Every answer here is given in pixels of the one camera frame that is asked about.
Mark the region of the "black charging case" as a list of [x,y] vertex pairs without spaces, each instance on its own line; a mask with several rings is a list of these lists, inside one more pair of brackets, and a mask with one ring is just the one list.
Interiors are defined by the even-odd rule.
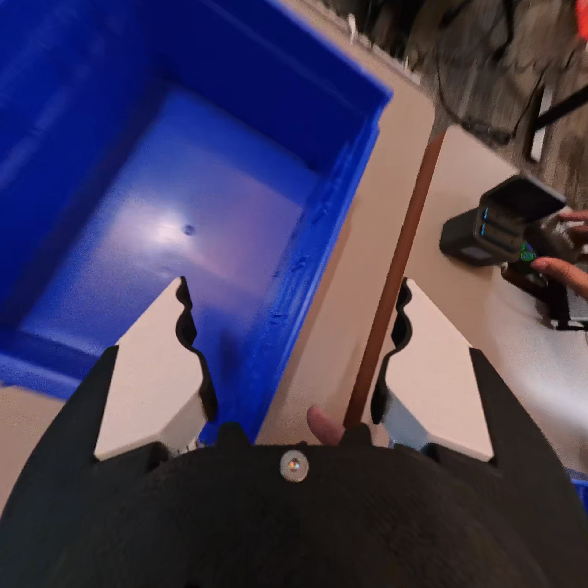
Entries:
[[448,219],[439,249],[473,267],[521,261],[526,232],[558,213],[563,195],[527,175],[513,175],[481,195],[478,205]]

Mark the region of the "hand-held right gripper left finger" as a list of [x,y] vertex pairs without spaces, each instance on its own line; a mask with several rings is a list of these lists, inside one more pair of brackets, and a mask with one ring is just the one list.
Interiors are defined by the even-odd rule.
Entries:
[[193,451],[218,401],[184,276],[175,278],[116,343],[94,456],[108,460],[158,443],[173,457]]

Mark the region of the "person's right hand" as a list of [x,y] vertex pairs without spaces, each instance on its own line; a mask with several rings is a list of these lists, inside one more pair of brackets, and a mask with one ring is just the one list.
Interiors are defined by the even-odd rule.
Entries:
[[338,446],[346,431],[342,423],[333,419],[318,405],[308,408],[306,423],[313,436],[325,446]]

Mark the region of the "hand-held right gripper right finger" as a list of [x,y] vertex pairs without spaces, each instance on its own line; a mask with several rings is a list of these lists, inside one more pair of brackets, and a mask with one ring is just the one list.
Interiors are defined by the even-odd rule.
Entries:
[[371,397],[371,419],[389,447],[434,444],[481,462],[494,457],[472,346],[411,278],[404,278]]

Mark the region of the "black handheld device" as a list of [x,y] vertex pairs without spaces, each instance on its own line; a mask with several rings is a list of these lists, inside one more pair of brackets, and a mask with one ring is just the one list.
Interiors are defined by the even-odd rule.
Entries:
[[542,256],[567,261],[587,272],[587,246],[577,249],[566,234],[565,224],[555,214],[527,229],[519,259],[502,264],[500,274],[539,301],[543,321],[555,330],[587,332],[587,301],[559,281],[534,270],[531,263]]

